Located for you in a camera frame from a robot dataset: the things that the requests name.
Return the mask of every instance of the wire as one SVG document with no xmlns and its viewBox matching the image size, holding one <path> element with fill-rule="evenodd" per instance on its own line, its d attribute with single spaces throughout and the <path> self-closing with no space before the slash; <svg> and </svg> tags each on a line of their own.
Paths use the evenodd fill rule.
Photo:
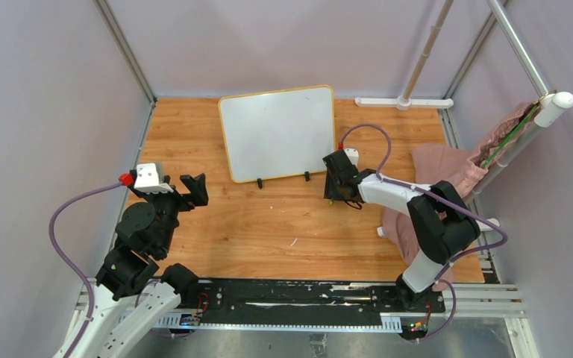
<svg viewBox="0 0 573 358">
<path fill-rule="evenodd" d="M 429 300 L 425 300 L 425 304 L 427 304 L 427 317 L 423 320 L 423 324 L 429 323 L 429 318 L 431 318 L 431 303 Z"/>
<path fill-rule="evenodd" d="M 456 291 L 454 290 L 454 285 L 452 285 L 451 282 L 445 281 L 445 280 L 440 280 L 440 282 L 447 285 L 449 287 L 449 289 L 451 290 L 451 301 L 453 302 L 451 304 L 451 313 L 449 313 L 449 317 L 447 317 L 447 320 L 445 321 L 445 323 L 443 323 L 442 326 L 438 327 L 437 330 L 435 330 L 434 332 L 432 332 L 431 334 L 429 334 L 423 338 L 414 339 L 413 341 L 411 341 L 412 343 L 418 344 L 418 343 L 420 343 L 426 339 L 431 339 L 436 334 L 442 332 L 442 330 L 444 330 L 451 323 L 451 320 L 454 319 L 454 314 L 456 313 L 456 306 L 457 306 Z"/>
<path fill-rule="evenodd" d="M 344 203 L 346 205 L 348 205 L 349 207 L 356 209 L 356 210 L 361 210 L 363 208 L 363 205 L 361 205 L 360 202 L 358 201 L 348 201 L 348 200 L 344 200 Z"/>
<path fill-rule="evenodd" d="M 420 186 L 415 186 L 415 185 L 413 185 L 413 184 L 411 184 L 411 183 L 405 183 L 404 181 L 394 180 L 394 179 L 392 179 L 392 178 L 385 178 L 385 177 L 383 177 L 383 175 L 381 174 L 381 169 L 383 168 L 383 165 L 385 164 L 385 162 L 386 162 L 387 159 L 389 158 L 390 153 L 392 152 L 392 140 L 389 138 L 389 135 L 387 134 L 387 132 L 386 132 L 383 128 L 381 128 L 380 126 L 378 126 L 378 125 L 373 125 L 373 124 L 371 124 L 371 123 L 363 123 L 363 124 L 360 124 L 360 125 L 355 125 L 354 127 L 350 128 L 350 129 L 342 136 L 342 139 L 341 139 L 341 142 L 339 143 L 339 146 L 343 147 L 343 143 L 344 143 L 345 138 L 346 138 L 352 131 L 354 131 L 355 129 L 361 128 L 361 127 L 374 128 L 374 129 L 380 131 L 380 132 L 385 136 L 385 138 L 386 138 L 386 141 L 387 141 L 387 152 L 386 152 L 385 157 L 383 157 L 383 160 L 381 161 L 381 164 L 379 164 L 379 167 L 377 167 L 377 171 L 376 171 L 376 175 L 377 175 L 377 178 L 379 178 L 379 180 L 381 180 L 381 181 L 383 181 L 383 182 L 385 182 L 385 183 L 391 183 L 391 184 L 399 185 L 399 186 L 402 186 L 402 187 L 411 189 L 411 190 L 413 190 L 413 191 L 420 192 L 421 194 L 424 194 L 424 195 L 426 195 L 426 196 L 429 196 L 430 198 L 432 198 L 432 199 L 438 201 L 439 203 L 444 204 L 444 205 L 450 207 L 451 209 L 456 210 L 458 213 L 462 213 L 462 214 L 464 214 L 464 215 L 466 215 L 466 216 L 468 216 L 468 217 L 470 217 L 470 218 L 472 218 L 472 219 L 474 219 L 474 220 L 477 220 L 477 221 L 479 221 L 479 222 L 485 224 L 486 226 L 492 228 L 495 232 L 499 233 L 499 234 L 502 236 L 502 238 L 501 238 L 499 241 L 494 242 L 494 243 L 492 243 L 492 244 L 480 245 L 480 246 L 477 246 L 476 248 L 470 248 L 469 250 L 465 250 L 465 251 L 462 251 L 462 252 L 460 252 L 460 253 L 454 255 L 454 256 L 449 260 L 449 264 L 442 267 L 442 269 L 440 270 L 440 272 L 439 272 L 438 275 L 436 276 L 436 280 L 440 279 L 441 276 L 443 276 L 444 273 L 447 271 L 447 269 L 449 269 L 449 266 L 453 265 L 453 263 L 455 263 L 456 261 L 458 261 L 461 257 L 464 257 L 464 256 L 469 255 L 469 254 L 473 254 L 474 252 L 478 252 L 478 251 L 482 251 L 482 250 L 489 250 L 489 249 L 492 249 L 492 248 L 497 248 L 497 247 L 502 246 L 502 245 L 504 245 L 505 243 L 507 243 L 507 241 L 508 241 L 508 234 L 506 234 L 506 232 L 504 231 L 504 229 L 502 229 L 501 227 L 497 226 L 496 224 L 493 224 L 492 222 L 490 222 L 489 220 L 483 218 L 482 216 L 479 216 L 479 215 L 477 215 L 477 214 L 475 214 L 475 213 L 472 213 L 471 211 L 469 211 L 469 210 L 467 210 L 467 209 L 465 209 L 465 208 L 463 208 L 463 207 L 461 207 L 461 206 L 459 206 L 459 205 L 456 205 L 456 204 L 452 203 L 451 201 L 449 201 L 449 200 L 447 200 L 447 199 L 445 199 L 445 198 L 442 198 L 442 197 L 440 197 L 440 196 L 434 194 L 433 192 L 431 192 L 431 191 L 429 191 L 429 190 L 423 189 L 423 188 L 421 188 Z"/>
<path fill-rule="evenodd" d="M 201 314 L 203 314 L 207 311 L 207 308 L 210 306 L 210 296 L 208 296 L 207 293 L 205 292 L 201 292 L 201 295 L 205 296 L 205 307 L 203 308 L 203 312 L 201 312 Z"/>
<path fill-rule="evenodd" d="M 100 189 L 91 190 L 90 192 L 85 192 L 84 194 L 75 196 L 66 201 L 64 204 L 60 205 L 54 212 L 54 215 L 52 215 L 51 219 L 49 220 L 49 241 L 51 241 L 51 245 L 54 246 L 54 250 L 56 250 L 58 256 L 60 256 L 60 258 L 63 259 L 63 261 L 71 268 L 71 270 L 73 270 L 76 273 L 76 275 L 80 278 L 80 280 L 82 280 L 84 287 L 86 287 L 87 289 L 87 295 L 89 296 L 89 308 L 87 310 L 87 319 L 82 323 L 82 327 L 80 327 L 78 334 L 75 335 L 72 344 L 69 346 L 69 348 L 67 348 L 64 355 L 65 358 L 71 356 L 71 353 L 80 342 L 80 339 L 82 339 L 82 336 L 84 335 L 84 332 L 87 330 L 87 327 L 89 327 L 89 322 L 93 317 L 93 307 L 95 306 L 95 298 L 93 297 L 93 288 L 91 287 L 91 283 L 87 279 L 87 276 L 82 272 L 82 270 L 80 270 L 76 266 L 75 263 L 73 263 L 73 261 L 71 261 L 71 259 L 69 259 L 69 257 L 63 251 L 63 249 L 60 248 L 60 246 L 58 245 L 58 241 L 56 240 L 56 233 L 54 232 L 54 227 L 56 226 L 56 219 L 58 219 L 58 215 L 60 215 L 60 213 L 62 213 L 63 210 L 65 210 L 69 205 L 75 203 L 76 201 L 87 198 L 91 195 L 115 189 L 120 186 L 122 186 L 122 183 L 115 183 L 109 186 L 103 186 Z"/>
</svg>

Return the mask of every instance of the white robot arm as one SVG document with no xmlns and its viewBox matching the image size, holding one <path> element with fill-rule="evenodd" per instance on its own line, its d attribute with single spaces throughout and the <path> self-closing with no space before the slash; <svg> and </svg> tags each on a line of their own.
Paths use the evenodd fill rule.
<svg viewBox="0 0 573 358">
<path fill-rule="evenodd" d="M 474 219 L 441 205 L 416 191 L 421 188 L 466 208 L 455 188 L 446 181 L 435 185 L 385 180 L 374 170 L 357 169 L 359 154 L 345 148 L 324 157 L 327 168 L 325 198 L 356 204 L 379 204 L 412 219 L 420 250 L 409 268 L 398 277 L 397 296 L 410 308 L 430 289 L 449 260 L 467 248 L 480 235 Z M 407 186 L 390 183 L 404 183 Z"/>
</svg>

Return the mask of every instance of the whiteboard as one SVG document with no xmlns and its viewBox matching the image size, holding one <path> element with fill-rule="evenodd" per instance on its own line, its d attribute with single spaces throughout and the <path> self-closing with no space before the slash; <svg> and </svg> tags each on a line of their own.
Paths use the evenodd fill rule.
<svg viewBox="0 0 573 358">
<path fill-rule="evenodd" d="M 323 172 L 335 148 L 333 89 L 284 89 L 224 97 L 219 112 L 236 183 Z"/>
</svg>

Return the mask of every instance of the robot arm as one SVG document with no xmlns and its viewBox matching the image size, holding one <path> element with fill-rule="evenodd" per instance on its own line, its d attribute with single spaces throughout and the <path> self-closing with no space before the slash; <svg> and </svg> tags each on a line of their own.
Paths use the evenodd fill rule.
<svg viewBox="0 0 573 358">
<path fill-rule="evenodd" d="M 171 308 L 196 296 L 198 277 L 175 264 L 165 270 L 152 294 L 117 324 L 159 269 L 154 261 L 166 258 L 174 229 L 179 226 L 179 212 L 208 202 L 205 174 L 195 178 L 181 175 L 190 193 L 180 194 L 162 173 L 160 163 L 147 163 L 120 177 L 145 202 L 132 204 L 122 214 L 115 229 L 115 245 L 95 276 L 92 317 L 81 314 L 54 358 L 64 357 L 74 341 L 78 345 L 71 358 L 124 357 Z M 87 328 L 81 332 L 85 321 L 89 321 Z"/>
<path fill-rule="evenodd" d="M 403 182 L 410 188 L 388 183 L 378 178 L 372 169 L 359 172 L 358 157 L 352 148 L 324 157 L 327 168 L 325 198 L 359 206 L 362 203 L 379 204 L 412 219 L 420 250 L 410 267 L 396 280 L 399 301 L 403 307 L 411 308 L 422 302 L 423 295 L 449 260 L 477 239 L 480 228 L 468 216 L 413 190 L 421 187 L 466 207 L 449 182 L 441 181 L 433 186 Z"/>
</svg>

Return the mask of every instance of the metal floor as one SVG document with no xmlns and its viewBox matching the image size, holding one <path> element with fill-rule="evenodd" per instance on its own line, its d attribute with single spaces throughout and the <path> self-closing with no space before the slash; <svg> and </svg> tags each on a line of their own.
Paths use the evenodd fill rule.
<svg viewBox="0 0 573 358">
<path fill-rule="evenodd" d="M 443 318 L 432 318 L 437 329 Z M 352 358 L 352 357 L 515 357 L 502 318 L 456 318 L 438 336 L 420 345 L 391 333 L 306 333 L 199 330 L 187 338 L 146 336 L 128 358 Z"/>
</svg>

